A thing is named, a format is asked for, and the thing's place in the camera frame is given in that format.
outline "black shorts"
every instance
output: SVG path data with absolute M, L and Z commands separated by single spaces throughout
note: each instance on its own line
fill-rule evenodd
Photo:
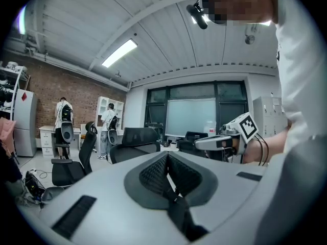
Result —
M 68 144 L 62 137 L 61 128 L 56 128 L 55 136 L 56 144 Z

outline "refrigerator door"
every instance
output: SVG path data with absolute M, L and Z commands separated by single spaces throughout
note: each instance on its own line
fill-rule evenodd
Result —
M 33 157 L 36 152 L 35 134 L 30 130 L 14 129 L 17 156 Z
M 37 99 L 33 92 L 17 90 L 14 120 L 15 128 L 35 131 Z

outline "ceiling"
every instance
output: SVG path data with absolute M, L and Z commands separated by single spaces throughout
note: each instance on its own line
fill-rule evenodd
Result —
M 222 65 L 251 65 L 273 71 L 275 26 L 257 25 L 255 42 L 247 45 L 249 24 L 193 24 L 186 11 L 196 0 L 31 0 L 26 8 L 29 46 L 79 66 L 86 74 L 130 82 L 153 80 L 169 72 Z M 136 49 L 109 68 L 103 61 L 127 40 Z M 7 47 L 18 51 L 17 43 Z

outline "red diamond decoration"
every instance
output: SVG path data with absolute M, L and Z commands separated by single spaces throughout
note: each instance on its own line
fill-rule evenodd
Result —
M 24 92 L 24 94 L 22 95 L 21 99 L 22 99 L 22 101 L 25 101 L 26 98 L 27 98 L 27 95 L 26 95 L 26 93 Z

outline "man wearing backpack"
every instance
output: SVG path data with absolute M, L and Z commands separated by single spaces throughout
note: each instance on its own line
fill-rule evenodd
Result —
M 65 97 L 62 97 L 60 99 L 60 102 L 57 103 L 57 106 L 56 106 L 56 110 L 55 110 L 55 118 L 56 118 L 56 124 L 55 124 L 55 127 L 56 127 L 56 131 L 55 131 L 55 136 L 56 136 L 56 144 L 64 144 L 64 143 L 67 143 L 63 137 L 62 137 L 62 134 L 61 134 L 61 125 L 62 125 L 62 109 L 68 105 L 68 107 L 73 110 L 73 107 L 72 105 L 67 102 L 66 98 Z M 71 116 L 70 116 L 70 119 L 73 120 L 73 112 L 71 112 Z M 59 152 L 59 156 L 60 156 L 60 159 L 62 159 L 62 153 L 63 153 L 63 149 L 62 148 L 58 148 L 58 152 Z
M 108 155 L 108 158 L 110 157 L 111 143 L 109 141 L 108 129 L 110 127 L 110 122 L 111 122 L 112 118 L 114 118 L 114 116 L 115 116 L 113 109 L 114 109 L 114 105 L 112 103 L 110 103 L 108 105 L 108 110 L 106 110 L 101 116 L 101 121 L 103 121 L 103 125 L 101 128 L 101 138 L 100 138 L 101 153 L 98 156 L 98 158 L 101 160 L 106 159 L 107 155 Z

